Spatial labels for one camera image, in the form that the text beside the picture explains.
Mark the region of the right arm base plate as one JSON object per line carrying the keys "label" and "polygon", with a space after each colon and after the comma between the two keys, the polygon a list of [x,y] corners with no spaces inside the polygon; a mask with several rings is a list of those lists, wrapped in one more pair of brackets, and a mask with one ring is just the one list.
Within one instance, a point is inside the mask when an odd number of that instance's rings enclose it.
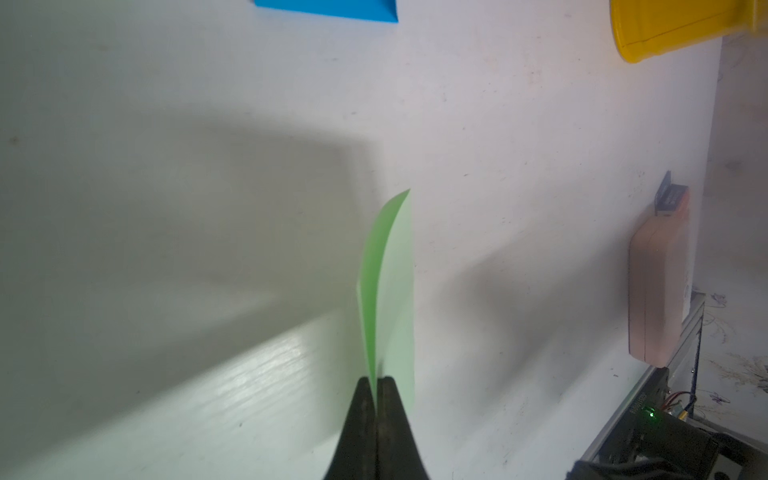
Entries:
{"label": "right arm base plate", "polygon": [[765,479],[767,449],[665,410],[637,417],[636,452],[627,462],[577,460],[568,479]]}

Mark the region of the blue square paper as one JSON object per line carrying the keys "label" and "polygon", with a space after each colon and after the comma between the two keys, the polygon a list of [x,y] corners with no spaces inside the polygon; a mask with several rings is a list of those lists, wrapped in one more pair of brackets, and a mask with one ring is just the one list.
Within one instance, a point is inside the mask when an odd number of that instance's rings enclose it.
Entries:
{"label": "blue square paper", "polygon": [[256,6],[316,15],[397,23],[395,0],[254,0]]}

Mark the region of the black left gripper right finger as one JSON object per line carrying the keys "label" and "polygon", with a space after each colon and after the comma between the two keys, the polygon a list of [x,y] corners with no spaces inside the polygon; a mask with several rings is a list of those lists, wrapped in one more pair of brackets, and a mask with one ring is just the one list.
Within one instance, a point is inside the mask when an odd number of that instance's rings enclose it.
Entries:
{"label": "black left gripper right finger", "polygon": [[379,480],[429,478],[393,377],[377,381],[376,446]]}

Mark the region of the green paper sheet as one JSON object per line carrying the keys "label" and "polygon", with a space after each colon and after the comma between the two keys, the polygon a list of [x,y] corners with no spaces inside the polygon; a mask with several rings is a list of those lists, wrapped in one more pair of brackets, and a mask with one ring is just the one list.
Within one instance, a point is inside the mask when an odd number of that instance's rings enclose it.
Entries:
{"label": "green paper sheet", "polygon": [[414,261],[410,192],[390,199],[365,241],[356,287],[371,388],[395,380],[404,407],[415,400]]}

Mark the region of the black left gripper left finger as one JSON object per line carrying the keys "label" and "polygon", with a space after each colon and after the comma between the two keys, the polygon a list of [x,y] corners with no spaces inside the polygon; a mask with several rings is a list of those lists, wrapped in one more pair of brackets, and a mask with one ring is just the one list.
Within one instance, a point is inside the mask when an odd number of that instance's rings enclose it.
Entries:
{"label": "black left gripper left finger", "polygon": [[376,409],[368,377],[358,380],[325,480],[377,478]]}

